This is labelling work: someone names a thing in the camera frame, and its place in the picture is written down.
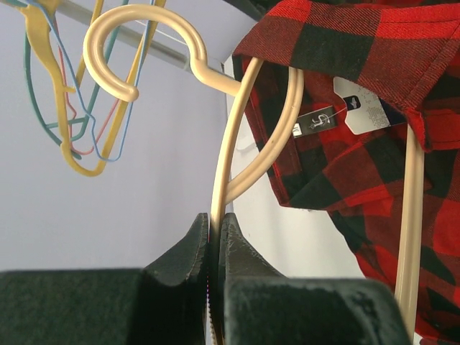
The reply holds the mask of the red black plaid shirt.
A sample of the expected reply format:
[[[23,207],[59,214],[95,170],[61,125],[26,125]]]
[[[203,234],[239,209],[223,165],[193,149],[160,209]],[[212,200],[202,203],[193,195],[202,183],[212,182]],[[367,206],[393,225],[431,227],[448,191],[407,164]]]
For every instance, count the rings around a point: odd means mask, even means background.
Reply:
[[[280,205],[326,211],[366,277],[395,286],[407,130],[425,151],[415,330],[459,342],[459,3],[255,1],[234,52],[263,62],[245,112],[263,148],[289,68],[304,74],[298,134],[268,176]]]

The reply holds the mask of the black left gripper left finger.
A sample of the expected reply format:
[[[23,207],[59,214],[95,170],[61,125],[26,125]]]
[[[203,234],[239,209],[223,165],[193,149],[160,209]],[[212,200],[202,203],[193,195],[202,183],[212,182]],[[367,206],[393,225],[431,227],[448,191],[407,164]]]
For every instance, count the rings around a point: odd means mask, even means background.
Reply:
[[[3,344],[204,344],[208,217],[144,268],[1,274]]]

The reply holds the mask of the yellow plastic hanger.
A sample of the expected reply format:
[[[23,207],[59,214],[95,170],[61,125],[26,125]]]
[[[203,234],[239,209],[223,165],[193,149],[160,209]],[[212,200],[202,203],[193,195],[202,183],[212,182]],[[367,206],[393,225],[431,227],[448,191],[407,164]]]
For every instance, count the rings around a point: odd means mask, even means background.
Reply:
[[[26,36],[28,41],[27,46],[29,47],[26,49],[26,51],[29,52],[30,49],[33,49],[36,56],[39,58],[39,61],[44,65],[45,69],[50,74],[55,94],[55,106],[57,110],[57,127],[62,137],[60,148],[63,157],[65,158],[69,166],[71,166],[77,173],[87,177],[96,177],[104,171],[107,162],[114,162],[121,157],[121,151],[124,146],[124,138],[126,136],[127,127],[129,125],[129,119],[131,116],[132,106],[134,102],[122,101],[122,99],[119,96],[115,96],[118,98],[120,104],[118,105],[118,108],[116,110],[115,119],[113,120],[109,134],[106,138],[106,142],[103,146],[102,153],[100,153],[98,151],[95,134],[93,133],[96,120],[94,116],[91,114],[91,110],[85,108],[83,98],[80,92],[81,80],[84,71],[86,69],[88,69],[89,71],[89,63],[85,62],[82,55],[82,58],[80,59],[81,64],[78,70],[79,72],[77,73],[77,75],[75,75],[73,67],[68,59],[68,56],[66,55],[67,53],[65,51],[64,45],[60,40],[58,30],[55,26],[55,12],[57,8],[60,6],[61,2],[62,1],[1,1],[1,3],[7,4],[8,6],[12,6],[22,13],[22,15],[25,18]],[[140,70],[142,68],[142,64],[147,54],[147,48],[150,46],[156,29],[157,22],[149,21],[147,23],[145,32],[142,36],[139,47],[137,48],[137,53],[134,57],[134,62],[132,64],[131,70],[126,80],[126,82],[130,86],[137,86],[138,84]],[[66,81],[63,77],[63,72],[61,71],[58,62],[55,59],[55,55],[50,45],[50,31],[52,31],[55,35],[55,39],[59,45],[60,51],[63,57],[66,59],[66,62],[68,63],[68,67],[71,72],[71,76],[73,77],[73,84],[75,88],[71,88],[66,85]],[[70,147],[71,142],[68,131],[68,114],[66,109],[65,93],[73,92],[77,93],[77,96],[79,97],[81,102],[82,109],[86,113],[86,118],[88,119],[88,121],[91,120],[93,123],[93,127],[91,129],[91,136],[93,140],[93,145],[95,145],[94,150],[96,151],[96,154],[99,157],[99,162],[94,170],[85,169],[80,164],[78,164],[78,162],[75,160],[74,152]],[[111,160],[109,159],[109,155],[114,146],[116,137],[121,128],[121,123],[124,120],[127,109],[129,111],[128,115],[126,115],[127,118],[124,128],[123,139],[121,140],[120,152],[117,158]]]

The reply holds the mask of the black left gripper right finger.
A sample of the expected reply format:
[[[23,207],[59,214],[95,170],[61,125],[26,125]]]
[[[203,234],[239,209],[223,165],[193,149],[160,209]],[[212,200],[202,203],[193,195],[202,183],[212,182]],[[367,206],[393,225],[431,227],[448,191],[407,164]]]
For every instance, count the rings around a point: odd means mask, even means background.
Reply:
[[[409,344],[390,290],[364,279],[289,278],[221,225],[217,321],[225,344]]]

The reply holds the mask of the cream plastic hanger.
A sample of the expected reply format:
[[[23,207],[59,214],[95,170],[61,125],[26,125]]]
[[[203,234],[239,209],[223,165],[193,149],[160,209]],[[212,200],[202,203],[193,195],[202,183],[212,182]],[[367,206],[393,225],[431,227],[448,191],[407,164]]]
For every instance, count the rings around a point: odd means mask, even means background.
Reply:
[[[227,204],[252,187],[280,155],[292,134],[303,95],[303,72],[289,69],[287,95],[274,133],[263,150],[234,179],[229,177],[236,138],[242,122],[244,107],[256,81],[263,61],[251,59],[241,81],[212,70],[208,66],[206,46],[193,25],[173,11],[161,6],[130,4],[108,10],[90,25],[83,41],[83,57],[91,77],[112,96],[132,102],[138,99],[137,87],[116,76],[108,67],[103,47],[109,33],[122,24],[138,19],[166,24],[184,40],[190,53],[190,67],[203,84],[234,97],[224,131],[213,184],[210,228],[208,233],[211,262],[208,271],[208,309],[213,344],[229,344],[229,330],[224,328],[223,304],[219,301],[219,260],[221,227]],[[423,176],[425,154],[412,129],[407,131],[405,180],[402,202],[402,223],[397,263],[395,299],[405,325],[405,335],[412,341],[420,276],[420,251],[423,213]]]

